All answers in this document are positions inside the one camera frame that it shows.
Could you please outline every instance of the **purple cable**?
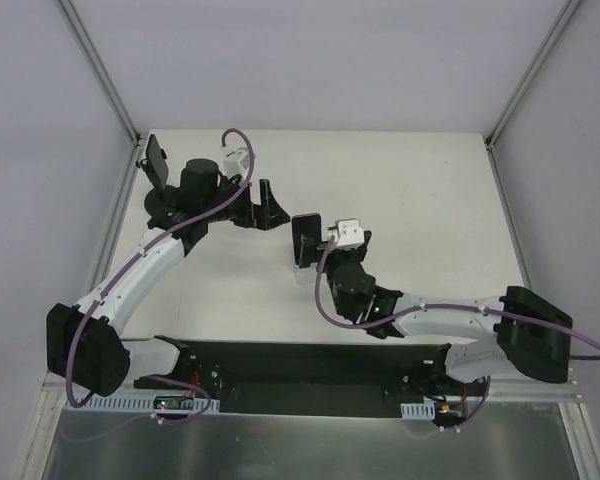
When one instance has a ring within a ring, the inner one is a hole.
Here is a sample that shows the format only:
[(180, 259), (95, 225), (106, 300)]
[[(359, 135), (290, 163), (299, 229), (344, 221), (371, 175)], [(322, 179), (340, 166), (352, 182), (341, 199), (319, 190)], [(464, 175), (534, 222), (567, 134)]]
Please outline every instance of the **purple cable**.
[(489, 396), (489, 390), (491, 389), (491, 377), (486, 377), (487, 384), (484, 388), (484, 393), (482, 394), (482, 398), (480, 399), (480, 403), (473, 411), (469, 414), (469, 416), (462, 422), (459, 427), (464, 427), (469, 421), (475, 418), (476, 414), (484, 407), (484, 404), (487, 403), (487, 397)]
[[(174, 225), (169, 230), (166, 230), (164, 233), (161, 233), (160, 235), (158, 235), (156, 238), (154, 238), (149, 243), (147, 243), (147, 245), (145, 246), (145, 252), (147, 252), (148, 250), (153, 248), (157, 243), (159, 243), (160, 241), (162, 241), (163, 239), (165, 239), (166, 237), (171, 235), (173, 232), (180, 230), (181, 228), (188, 227), (189, 225), (192, 225), (196, 222), (204, 220), (205, 218), (209, 218), (210, 216), (215, 215), (216, 213), (220, 212), (221, 210), (224, 210), (229, 205), (231, 205), (231, 203), (233, 203), (234, 200), (236, 200), (240, 195), (242, 195), (242, 192), (244, 192), (245, 189), (250, 185), (251, 177), (253, 176), (253, 170), (255, 167), (256, 155), (253, 151), (253, 147), (251, 146), (251, 142), (249, 141), (249, 138), (241, 130), (238, 130), (237, 128), (229, 128), (228, 130), (224, 131), (224, 133), (222, 134), (222, 139), (221, 139), (221, 143), (222, 143), (223, 147), (226, 146), (227, 136), (231, 133), (235, 133), (242, 138), (242, 140), (244, 141), (244, 143), (247, 146), (247, 150), (249, 151), (249, 159), (251, 160), (249, 172), (247, 173), (247, 177), (242, 182), (242, 185), (240, 185), (238, 190), (233, 195), (231, 195), (231, 197), (229, 197), (227, 200), (222, 202), (220, 205), (213, 207), (212, 209), (210, 209), (207, 212), (204, 212), (200, 215), (190, 218), (189, 220), (185, 220), (184, 222)], [(141, 258), (142, 258), (142, 255), (140, 253), (136, 253), (133, 257), (131, 257), (131, 259), (111, 279), (111, 281), (107, 284), (107, 286), (104, 287), (104, 289), (102, 290), (102, 293), (100, 294), (100, 298), (102, 298), (104, 300), (104, 298), (109, 294), (111, 289), (113, 289), (113, 287), (116, 286), (116, 284), (122, 279), (122, 277), (124, 277), (126, 275), (126, 273)], [(80, 337), (82, 336), (82, 332), (84, 332), (84, 329), (86, 328), (87, 323), (89, 322), (89, 319), (91, 318), (93, 313), (98, 308), (98, 305), (99, 305), (98, 300), (94, 301), (91, 304), (91, 306), (89, 307), (89, 309), (87, 310), (87, 312), (84, 314), (84, 317), (82, 317), (82, 320), (80, 320), (80, 323), (78, 324), (78, 328), (76, 328), (76, 332), (73, 335), (73, 339), (71, 340), (71, 346), (69, 347), (69, 355), (67, 356), (67, 368), (65, 369), (65, 378), (66, 378), (65, 390), (67, 392), (67, 400), (69, 401), (69, 405), (71, 405), (73, 408), (83, 407), (93, 396), (93, 392), (89, 392), (89, 394), (81, 402), (76, 401), (76, 398), (73, 394), (73, 366), (75, 364), (76, 351), (78, 350), (78, 343), (80, 341)]]
[[(150, 378), (152, 380), (156, 380), (158, 382), (166, 383), (168, 385), (175, 385), (175, 386), (178, 386), (178, 387), (187, 388), (189, 390), (195, 390), (196, 392), (200, 393), (207, 400), (207, 403), (205, 404), (205, 406), (199, 412), (193, 413), (193, 414), (187, 416), (186, 418), (183, 418), (183, 419), (180, 419), (180, 420), (169, 420), (167, 418), (162, 417), (162, 422), (164, 424), (166, 424), (166, 425), (179, 425), (179, 424), (182, 424), (182, 423), (191, 422), (192, 420), (195, 420), (196, 418), (198, 418), (201, 415), (203, 415), (207, 410), (209, 410), (209, 408), (211, 408), (211, 397), (209, 396), (209, 394), (204, 389), (198, 387), (197, 385), (192, 385), (192, 384), (189, 384), (189, 383), (179, 382), (177, 380), (171, 380), (169, 378), (161, 377), (161, 376), (158, 376), (158, 375), (150, 375), (147, 378)], [(85, 437), (85, 438), (71, 438), (71, 437), (69, 437), (65, 433), (64, 429), (59, 428), (58, 430), (59, 430), (60, 435), (62, 436), (62, 438), (64, 440), (66, 440), (69, 443), (80, 445), (80, 444), (83, 444), (83, 443), (89, 443), (89, 442), (93, 442), (94, 440), (99, 440), (101, 438), (108, 437), (112, 433), (117, 432), (118, 430), (126, 427), (130, 423), (135, 422), (136, 420), (140, 420), (141, 418), (152, 418), (152, 417), (151, 417), (151, 414), (140, 413), (138, 415), (134, 415), (133, 417), (126, 419), (124, 422), (116, 425), (113, 428), (110, 428), (109, 430), (107, 430), (105, 432), (98, 433), (97, 435), (93, 435), (91, 437)]]
[[(388, 317), (381, 318), (380, 320), (375, 320), (375, 321), (369, 322), (369, 323), (358, 323), (358, 324), (343, 323), (343, 322), (329, 316), (329, 314), (325, 311), (324, 307), (322, 306), (322, 302), (320, 300), (320, 280), (322, 278), (322, 274), (324, 273), (324, 268), (327, 263), (327, 257), (329, 256), (329, 252), (331, 252), (332, 248), (333, 248), (333, 240), (330, 240), (329, 243), (327, 243), (326, 248), (324, 249), (322, 257), (320, 258), (320, 263), (318, 264), (318, 274), (316, 276), (316, 283), (315, 283), (315, 290), (314, 290), (314, 296), (315, 296), (316, 307), (318, 309), (318, 312), (320, 312), (320, 315), (322, 315), (322, 317), (327, 322), (329, 322), (332, 325), (335, 325), (336, 327), (340, 327), (340, 328), (366, 329), (366, 328), (377, 327), (379, 325), (384, 325), (385, 323), (392, 322), (392, 321), (396, 320), (398, 317), (401, 317), (403, 315), (408, 315), (410, 313), (419, 312), (422, 310), (422, 308), (420, 308), (420, 306), (415, 305), (413, 307), (409, 307), (409, 308), (406, 308), (399, 312), (393, 313), (393, 314), (389, 315)], [(465, 312), (479, 313), (481, 315), (496, 315), (496, 316), (508, 318), (510, 320), (514, 320), (516, 322), (530, 323), (532, 325), (538, 325), (539, 327), (548, 328), (550, 330), (555, 330), (556, 332), (563, 333), (565, 335), (569, 335), (570, 337), (576, 338), (576, 339), (580, 340), (581, 342), (584, 342), (587, 345), (600, 351), (600, 343), (593, 340), (592, 338), (589, 338), (586, 335), (584, 335), (580, 332), (577, 332), (576, 330), (573, 330), (571, 328), (563, 327), (562, 325), (556, 325), (554, 323), (550, 323), (545, 320), (540, 320), (539, 318), (527, 317), (525, 315), (518, 315), (516, 313), (503, 312), (501, 310), (494, 310), (492, 308), (485, 308), (484, 313), (483, 313), (483, 311), (481, 311), (479, 307), (474, 307), (471, 305), (458, 305), (455, 303), (430, 303), (430, 304), (427, 304), (426, 308), (427, 308), (427, 310), (434, 310), (434, 309), (459, 310), (459, 311), (465, 311)], [(572, 360), (600, 360), (600, 355), (572, 355), (570, 358)]]

